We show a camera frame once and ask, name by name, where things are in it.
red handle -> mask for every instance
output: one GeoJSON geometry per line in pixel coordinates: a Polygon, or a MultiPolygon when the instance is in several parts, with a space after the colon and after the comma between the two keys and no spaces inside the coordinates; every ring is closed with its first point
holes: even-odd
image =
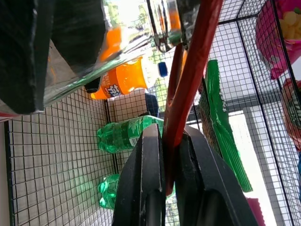
{"type": "Polygon", "coordinates": [[[174,186],[175,151],[179,146],[194,96],[200,86],[214,37],[222,0],[201,0],[183,74],[182,45],[175,49],[163,127],[163,150],[166,174],[166,195],[174,186]]]}

wire cage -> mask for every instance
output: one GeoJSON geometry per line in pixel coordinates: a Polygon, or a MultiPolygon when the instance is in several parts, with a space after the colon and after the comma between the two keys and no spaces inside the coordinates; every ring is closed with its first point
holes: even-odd
{"type": "MultiPolygon", "coordinates": [[[[277,29],[276,9],[277,0],[225,0],[209,59],[219,64],[220,88],[244,167],[247,173],[256,169],[260,173],[258,178],[248,176],[253,195],[261,195],[266,225],[297,226],[301,225],[299,156],[292,134],[298,136],[298,132],[285,126],[284,110],[289,108],[299,116],[301,98],[282,32],[277,29]],[[265,12],[270,13],[269,41],[279,39],[281,44],[274,55],[284,56],[282,65],[287,68],[275,80],[256,45],[263,35],[256,31],[256,24],[261,23],[258,18],[264,6],[270,9],[265,12]],[[286,79],[292,81],[290,94],[283,91],[286,79]],[[290,96],[293,104],[283,101],[290,96]]],[[[150,61],[165,61],[170,69],[173,54],[173,50],[164,54],[154,50],[150,61]]],[[[108,101],[91,100],[80,89],[44,113],[6,122],[11,225],[111,225],[113,212],[99,207],[97,186],[104,177],[122,171],[131,150],[99,151],[96,131],[108,122],[146,111],[163,119],[167,87],[168,77],[159,78],[147,91],[135,90],[108,101]]],[[[204,114],[210,110],[200,102],[206,95],[202,87],[187,118],[187,124],[200,131],[204,114]]],[[[166,201],[166,225],[180,225],[175,195],[166,201]]]]}

blue bottle cap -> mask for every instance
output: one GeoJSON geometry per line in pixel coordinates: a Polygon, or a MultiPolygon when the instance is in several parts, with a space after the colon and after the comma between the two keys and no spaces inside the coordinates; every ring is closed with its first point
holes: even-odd
{"type": "Polygon", "coordinates": [[[162,78],[168,76],[167,66],[165,62],[158,63],[159,73],[162,78]]]}

orange soda bottle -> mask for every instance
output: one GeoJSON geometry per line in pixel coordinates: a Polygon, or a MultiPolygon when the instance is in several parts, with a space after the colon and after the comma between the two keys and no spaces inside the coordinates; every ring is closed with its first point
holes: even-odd
{"type": "Polygon", "coordinates": [[[108,71],[92,99],[108,99],[128,94],[136,88],[152,87],[158,77],[167,76],[165,62],[158,65],[145,58],[137,58],[108,71]]]}

plastic bottle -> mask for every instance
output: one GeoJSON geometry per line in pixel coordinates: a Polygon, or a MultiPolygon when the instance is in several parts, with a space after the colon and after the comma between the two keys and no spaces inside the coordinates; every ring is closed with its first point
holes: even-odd
{"type": "Polygon", "coordinates": [[[158,65],[147,58],[138,58],[118,66],[103,76],[99,90],[91,94],[92,99],[108,99],[128,94],[136,88],[150,88],[156,79],[167,76],[165,62],[158,65]]]}
{"type": "Polygon", "coordinates": [[[103,208],[114,209],[116,194],[119,183],[119,174],[113,174],[103,179],[103,182],[98,186],[98,191],[102,194],[99,205],[103,208]]]}
{"type": "Polygon", "coordinates": [[[111,122],[97,131],[98,148],[110,153],[132,149],[137,144],[142,131],[153,123],[159,125],[162,135],[163,120],[150,116],[140,116],[121,123],[111,122]]]}

